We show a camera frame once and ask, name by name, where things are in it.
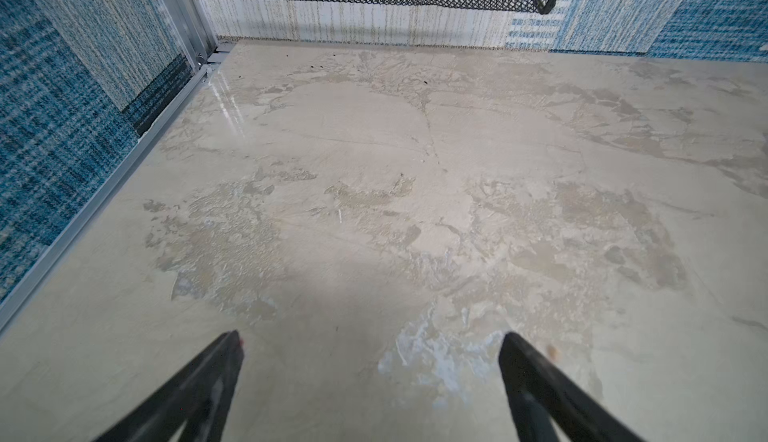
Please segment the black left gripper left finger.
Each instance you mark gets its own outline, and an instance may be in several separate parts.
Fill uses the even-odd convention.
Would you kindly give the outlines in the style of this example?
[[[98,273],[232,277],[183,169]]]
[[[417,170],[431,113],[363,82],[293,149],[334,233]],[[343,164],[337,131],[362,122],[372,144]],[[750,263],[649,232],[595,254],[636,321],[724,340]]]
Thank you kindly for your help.
[[[236,330],[220,334],[100,441],[219,441],[244,360]]]

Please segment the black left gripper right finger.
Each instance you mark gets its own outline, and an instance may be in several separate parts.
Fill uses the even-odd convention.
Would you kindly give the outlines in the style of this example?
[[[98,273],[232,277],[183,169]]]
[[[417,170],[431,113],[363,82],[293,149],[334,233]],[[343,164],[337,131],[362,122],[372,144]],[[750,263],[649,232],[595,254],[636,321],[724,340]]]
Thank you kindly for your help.
[[[640,437],[571,381],[516,332],[498,355],[508,405],[521,441],[638,441]]]

